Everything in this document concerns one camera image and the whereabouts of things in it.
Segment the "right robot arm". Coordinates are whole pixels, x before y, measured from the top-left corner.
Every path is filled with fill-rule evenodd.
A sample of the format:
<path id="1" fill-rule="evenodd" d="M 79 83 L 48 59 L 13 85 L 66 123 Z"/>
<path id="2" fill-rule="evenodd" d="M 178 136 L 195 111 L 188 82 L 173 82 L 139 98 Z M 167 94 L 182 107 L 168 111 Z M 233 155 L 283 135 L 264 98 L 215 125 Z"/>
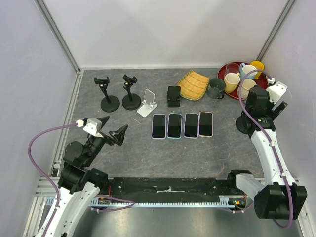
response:
<path id="1" fill-rule="evenodd" d="M 232 170 L 226 182 L 227 191 L 243 191 L 253 201 L 260 219 L 296 220 L 307 199 L 307 190 L 296 184 L 290 174 L 277 142 L 275 118 L 287 106 L 282 102 L 276 109 L 269 92 L 259 86 L 250 89 L 236 128 L 248 135 L 256 148 L 264 172 L 260 183 L 247 170 Z"/>

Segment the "light blue case phone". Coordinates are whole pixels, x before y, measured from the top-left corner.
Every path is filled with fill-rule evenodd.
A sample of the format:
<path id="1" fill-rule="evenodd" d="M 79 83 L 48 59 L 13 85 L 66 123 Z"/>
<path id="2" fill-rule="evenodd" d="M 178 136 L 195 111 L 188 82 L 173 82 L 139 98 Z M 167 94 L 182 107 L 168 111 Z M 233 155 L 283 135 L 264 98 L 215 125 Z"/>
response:
<path id="1" fill-rule="evenodd" d="M 180 139 L 182 135 L 182 115 L 170 113 L 167 123 L 167 138 Z"/>

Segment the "black pole stand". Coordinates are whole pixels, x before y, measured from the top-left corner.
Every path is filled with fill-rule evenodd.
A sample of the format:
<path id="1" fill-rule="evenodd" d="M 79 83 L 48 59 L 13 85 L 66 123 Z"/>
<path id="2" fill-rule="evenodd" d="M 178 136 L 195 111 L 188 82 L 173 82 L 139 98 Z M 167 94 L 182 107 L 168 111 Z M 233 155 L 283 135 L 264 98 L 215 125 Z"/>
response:
<path id="1" fill-rule="evenodd" d="M 116 96 L 108 95 L 107 93 L 107 87 L 110 83 L 109 77 L 106 77 L 104 79 L 98 79 L 97 77 L 95 77 L 94 83 L 96 85 L 99 85 L 99 88 L 105 96 L 100 103 L 101 109 L 107 113 L 116 111 L 120 106 L 120 101 Z"/>
<path id="2" fill-rule="evenodd" d="M 122 105 L 127 110 L 136 110 L 140 107 L 142 101 L 138 94 L 131 93 L 131 87 L 137 83 L 138 79 L 135 76 L 128 77 L 126 74 L 123 79 L 125 81 L 123 88 L 127 91 L 127 95 L 123 97 Z"/>
<path id="3" fill-rule="evenodd" d="M 252 121 L 245 112 L 241 112 L 241 115 L 236 119 L 235 126 L 241 133 L 249 134 L 252 127 Z"/>

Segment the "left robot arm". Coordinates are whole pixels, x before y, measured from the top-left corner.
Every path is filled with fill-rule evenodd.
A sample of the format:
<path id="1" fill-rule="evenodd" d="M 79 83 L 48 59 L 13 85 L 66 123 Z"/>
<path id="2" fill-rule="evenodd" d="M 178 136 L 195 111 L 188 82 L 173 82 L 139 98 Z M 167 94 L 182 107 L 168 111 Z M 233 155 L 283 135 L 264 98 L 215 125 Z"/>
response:
<path id="1" fill-rule="evenodd" d="M 121 146 L 128 129 L 126 124 L 116 131 L 104 134 L 101 129 L 108 120 L 109 116 L 79 119 L 71 124 L 45 130 L 30 141 L 28 156 L 31 163 L 56 192 L 48 216 L 36 234 L 38 237 L 71 237 L 92 200 L 108 190 L 108 175 L 89 167 L 104 145 Z M 87 133 L 87 141 L 85 144 L 73 141 L 66 146 L 63 157 L 64 168 L 59 181 L 55 183 L 34 161 L 32 145 L 37 138 L 48 132 L 75 126 Z"/>

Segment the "cream case phone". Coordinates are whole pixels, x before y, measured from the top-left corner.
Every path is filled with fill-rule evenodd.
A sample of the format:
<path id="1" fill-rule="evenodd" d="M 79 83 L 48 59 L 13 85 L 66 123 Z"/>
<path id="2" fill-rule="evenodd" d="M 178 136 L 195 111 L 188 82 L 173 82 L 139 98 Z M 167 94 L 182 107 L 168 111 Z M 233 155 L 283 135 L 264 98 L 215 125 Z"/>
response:
<path id="1" fill-rule="evenodd" d="M 199 113 L 199 136 L 200 137 L 213 136 L 213 113 L 211 112 Z"/>

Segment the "purple phone from pole stand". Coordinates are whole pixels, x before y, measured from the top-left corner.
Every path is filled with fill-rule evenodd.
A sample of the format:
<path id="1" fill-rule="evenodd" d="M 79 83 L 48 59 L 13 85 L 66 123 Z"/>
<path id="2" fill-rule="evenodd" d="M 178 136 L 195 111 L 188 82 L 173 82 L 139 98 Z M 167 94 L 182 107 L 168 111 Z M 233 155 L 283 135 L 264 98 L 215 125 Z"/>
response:
<path id="1" fill-rule="evenodd" d="M 185 138 L 198 138 L 199 129 L 199 116 L 194 113 L 185 114 L 185 125 L 184 125 L 184 137 Z"/>

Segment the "lavender case phone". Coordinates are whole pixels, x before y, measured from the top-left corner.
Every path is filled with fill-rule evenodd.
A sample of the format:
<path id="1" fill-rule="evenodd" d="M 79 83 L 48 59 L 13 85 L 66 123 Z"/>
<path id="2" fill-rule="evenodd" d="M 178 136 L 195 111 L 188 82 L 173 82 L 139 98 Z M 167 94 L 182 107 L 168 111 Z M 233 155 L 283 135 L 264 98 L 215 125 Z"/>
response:
<path id="1" fill-rule="evenodd" d="M 166 138 L 166 115 L 154 114 L 152 117 L 152 139 L 163 140 Z"/>

